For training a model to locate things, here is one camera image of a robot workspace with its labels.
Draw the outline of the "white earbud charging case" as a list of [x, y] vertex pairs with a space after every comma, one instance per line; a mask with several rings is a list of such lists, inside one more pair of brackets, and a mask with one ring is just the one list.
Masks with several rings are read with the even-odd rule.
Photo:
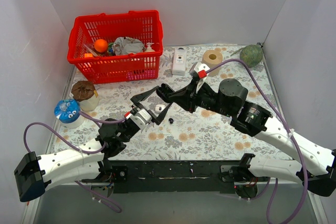
[[165, 108], [166, 108], [165, 105], [163, 105], [163, 104], [157, 104], [155, 106], [154, 111], [155, 111], [156, 114], [160, 114]]

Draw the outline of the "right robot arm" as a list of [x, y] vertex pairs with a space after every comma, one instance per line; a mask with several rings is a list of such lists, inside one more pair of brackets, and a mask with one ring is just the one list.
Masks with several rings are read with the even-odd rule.
[[303, 136], [289, 134], [283, 124], [263, 107], [246, 101], [248, 90], [235, 79], [225, 79], [215, 92], [207, 83], [193, 80], [174, 91], [162, 84], [162, 98], [193, 113], [204, 108], [230, 117], [237, 131], [273, 145], [291, 157], [290, 160], [258, 158], [244, 154], [239, 164], [224, 174], [237, 182], [253, 177], [276, 177], [298, 184], [308, 179], [308, 190], [328, 197], [335, 190], [335, 151], [321, 147]]

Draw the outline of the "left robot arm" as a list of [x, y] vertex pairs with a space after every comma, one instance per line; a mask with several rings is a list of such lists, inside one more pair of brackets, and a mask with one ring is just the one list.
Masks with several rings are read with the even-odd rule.
[[107, 119], [101, 122], [96, 138], [79, 146], [69, 144], [69, 149], [52, 154], [36, 155], [27, 152], [14, 170], [19, 200], [28, 202], [43, 195], [47, 189], [71, 181], [96, 179], [106, 182], [113, 175], [112, 169], [105, 165], [109, 158], [117, 156], [126, 148], [126, 143], [147, 125], [160, 125], [168, 109], [158, 115], [146, 109], [142, 101], [153, 92], [166, 103], [174, 92], [168, 85], [135, 95], [131, 98], [132, 109], [124, 119]]

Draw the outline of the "black earbud charging case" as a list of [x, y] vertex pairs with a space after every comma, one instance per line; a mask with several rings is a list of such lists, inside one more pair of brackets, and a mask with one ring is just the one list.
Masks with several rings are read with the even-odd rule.
[[174, 90], [167, 84], [163, 83], [161, 84], [157, 90], [157, 95], [165, 102], [165, 103], [174, 103], [175, 100], [172, 98], [172, 95], [174, 94]]

